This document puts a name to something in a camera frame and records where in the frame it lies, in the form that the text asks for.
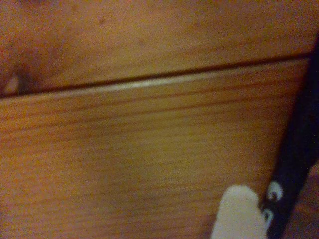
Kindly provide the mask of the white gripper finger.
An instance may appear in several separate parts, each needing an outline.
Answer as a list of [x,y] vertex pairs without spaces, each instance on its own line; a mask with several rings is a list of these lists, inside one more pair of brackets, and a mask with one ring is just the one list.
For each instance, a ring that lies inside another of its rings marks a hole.
[[265,220],[258,208],[259,197],[249,187],[230,186],[222,196],[212,239],[265,239]]

